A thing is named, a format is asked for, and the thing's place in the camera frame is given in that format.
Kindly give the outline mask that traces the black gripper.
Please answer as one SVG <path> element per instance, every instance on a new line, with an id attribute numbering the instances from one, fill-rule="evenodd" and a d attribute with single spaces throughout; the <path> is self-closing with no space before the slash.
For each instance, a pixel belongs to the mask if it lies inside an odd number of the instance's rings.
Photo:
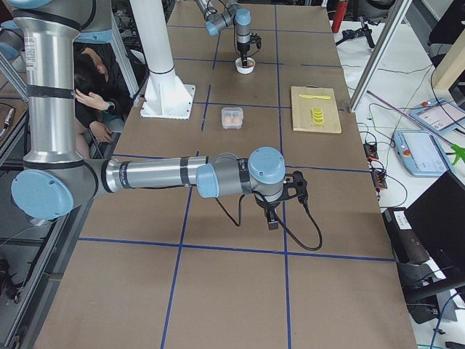
<path id="1" fill-rule="evenodd" d="M 236 34 L 236 47 L 240 54 L 240 66 L 248 67 L 247 52 L 250 50 L 251 34 Z"/>
<path id="2" fill-rule="evenodd" d="M 264 216 L 267 220 L 267 226 L 269 230 L 278 229 L 278 219 L 275 212 L 275 208 L 280 205 L 279 201 L 268 201 L 267 197 L 258 191 L 254 191 L 255 201 L 258 206 L 263 208 Z"/>

